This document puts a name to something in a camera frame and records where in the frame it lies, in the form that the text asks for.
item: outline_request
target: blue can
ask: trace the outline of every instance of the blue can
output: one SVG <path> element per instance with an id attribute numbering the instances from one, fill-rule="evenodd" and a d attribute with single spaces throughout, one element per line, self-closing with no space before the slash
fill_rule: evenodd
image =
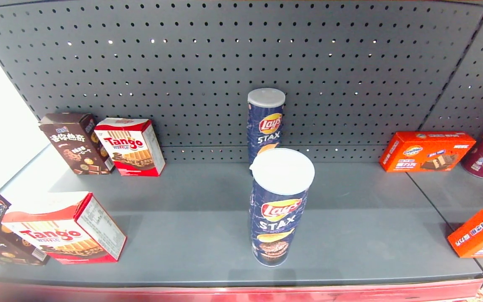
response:
<path id="1" fill-rule="evenodd" d="M 282 131 L 282 109 L 286 96 L 274 88 L 255 89 L 247 95 L 247 147 L 249 163 L 266 150 L 278 147 Z"/>
<path id="2" fill-rule="evenodd" d="M 252 251 L 261 264 L 278 266 L 288 256 L 305 210 L 314 165 L 298 151 L 275 148 L 259 154 L 250 169 Z"/>

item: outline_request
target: white plastic lid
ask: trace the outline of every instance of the white plastic lid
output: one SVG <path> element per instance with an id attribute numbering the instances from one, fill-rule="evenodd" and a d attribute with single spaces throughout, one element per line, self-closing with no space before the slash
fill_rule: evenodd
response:
<path id="1" fill-rule="evenodd" d="M 263 108 L 274 108 L 284 104 L 286 95 L 275 88 L 255 89 L 247 95 L 247 102 Z"/>
<path id="2" fill-rule="evenodd" d="M 287 148 L 274 148 L 260 153 L 249 169 L 262 188 L 278 195 L 301 193 L 314 180 L 314 164 L 309 158 Z"/>

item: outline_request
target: gray pegboard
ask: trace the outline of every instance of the gray pegboard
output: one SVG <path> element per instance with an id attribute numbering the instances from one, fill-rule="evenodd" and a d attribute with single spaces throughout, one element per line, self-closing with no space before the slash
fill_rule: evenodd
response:
<path id="1" fill-rule="evenodd" d="M 314 162 L 374 162 L 387 146 L 382 145 L 325 145 L 288 146 L 300 151 Z M 163 147 L 167 163 L 176 162 L 247 162 L 247 147 Z"/>
<path id="2" fill-rule="evenodd" d="M 483 25 L 423 130 L 483 132 Z"/>
<path id="3" fill-rule="evenodd" d="M 0 64 L 38 118 L 153 118 L 163 146 L 244 146 L 247 92 L 263 86 L 287 92 L 284 145 L 385 145 L 422 123 L 482 13 L 449 2 L 39 2 L 0 7 Z"/>

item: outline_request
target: shelf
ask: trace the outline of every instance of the shelf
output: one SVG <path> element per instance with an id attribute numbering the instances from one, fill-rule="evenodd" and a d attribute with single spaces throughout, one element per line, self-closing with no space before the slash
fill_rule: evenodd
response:
<path id="1" fill-rule="evenodd" d="M 168 164 L 160 178 L 77 176 L 46 148 L 2 190 L 90 190 L 128 235 L 118 263 L 0 266 L 0 281 L 71 286 L 311 286 L 472 279 L 447 225 L 406 174 L 317 163 L 289 258 L 259 264 L 249 243 L 247 164 Z"/>
<path id="2" fill-rule="evenodd" d="M 410 175 L 453 229 L 483 208 L 483 179 L 461 165 L 450 172 Z M 483 267 L 483 258 L 477 260 Z"/>

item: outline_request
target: lay's logo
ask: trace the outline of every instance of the lay's logo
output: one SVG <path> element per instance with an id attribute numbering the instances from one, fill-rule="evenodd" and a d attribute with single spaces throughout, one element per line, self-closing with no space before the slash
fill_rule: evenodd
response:
<path id="1" fill-rule="evenodd" d="M 404 151 L 404 155 L 407 157 L 411 157 L 417 155 L 418 153 L 420 153 L 420 151 L 422 151 L 422 147 L 420 145 L 414 145 L 406 149 L 406 151 Z"/>
<path id="2" fill-rule="evenodd" d="M 287 199 L 271 201 L 262 205 L 262 216 L 266 220 L 276 222 L 283 219 L 286 215 L 297 210 L 301 205 L 302 199 Z"/>
<path id="3" fill-rule="evenodd" d="M 280 113 L 274 113 L 272 115 L 266 116 L 263 120 L 260 121 L 260 132 L 262 132 L 263 134 L 272 134 L 279 128 L 281 121 L 282 114 Z"/>

